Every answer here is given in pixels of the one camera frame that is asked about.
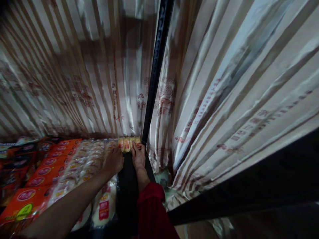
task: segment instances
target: red fabric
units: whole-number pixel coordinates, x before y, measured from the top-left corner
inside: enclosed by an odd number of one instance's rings
[[[179,238],[165,208],[165,193],[160,184],[150,182],[140,193],[139,238]]]

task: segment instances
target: dark surface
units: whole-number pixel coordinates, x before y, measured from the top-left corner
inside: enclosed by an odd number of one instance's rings
[[[123,169],[118,173],[118,189],[115,219],[103,230],[89,232],[90,226],[69,234],[68,238],[128,238],[138,233],[138,211],[136,207],[138,199],[138,184],[135,169],[132,162],[132,154],[124,156]],[[154,180],[150,161],[146,155],[145,168],[151,181]]]
[[[319,200],[319,129],[168,213],[174,225]]]

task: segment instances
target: beige curtain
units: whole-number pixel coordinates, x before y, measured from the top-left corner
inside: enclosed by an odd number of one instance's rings
[[[168,209],[319,123],[319,1],[175,1],[149,135]]]
[[[0,136],[141,135],[159,1],[11,1]]]

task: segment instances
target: red circle logo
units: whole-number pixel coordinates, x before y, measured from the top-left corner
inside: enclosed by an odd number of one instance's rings
[[[33,145],[28,145],[28,146],[23,147],[23,150],[29,150],[29,149],[32,149],[32,148],[33,148]]]
[[[51,171],[51,168],[46,167],[46,168],[40,169],[40,170],[37,172],[37,174],[38,174],[38,175],[45,175],[45,174],[49,173],[50,171]]]
[[[55,151],[63,151],[63,150],[66,150],[65,146],[60,146],[55,149]]]
[[[38,185],[40,185],[41,183],[43,183],[43,181],[44,181],[44,177],[37,177],[37,178],[33,179],[33,180],[29,183],[29,185],[32,186],[32,187],[38,186]]]
[[[32,198],[34,196],[34,194],[36,194],[36,191],[34,189],[25,190],[18,195],[17,200],[18,201],[28,200],[28,199]]]
[[[69,142],[67,142],[67,141],[60,143],[61,146],[63,146],[63,145],[68,145],[68,144],[69,144]]]
[[[53,154],[51,154],[51,157],[59,157],[59,156],[61,156],[61,152],[56,152],[56,153],[53,153]]]
[[[56,159],[47,159],[43,164],[44,165],[51,165],[56,162]]]

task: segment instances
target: black metal pole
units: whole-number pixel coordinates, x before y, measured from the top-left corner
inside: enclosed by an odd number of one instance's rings
[[[156,41],[153,53],[152,71],[150,77],[149,94],[146,104],[145,120],[143,127],[142,143],[146,145],[150,125],[152,120],[153,108],[156,98],[157,86],[159,84],[160,71],[162,68],[165,53],[167,35],[170,19],[173,12],[174,0],[161,0],[159,10],[159,20],[156,31]]]

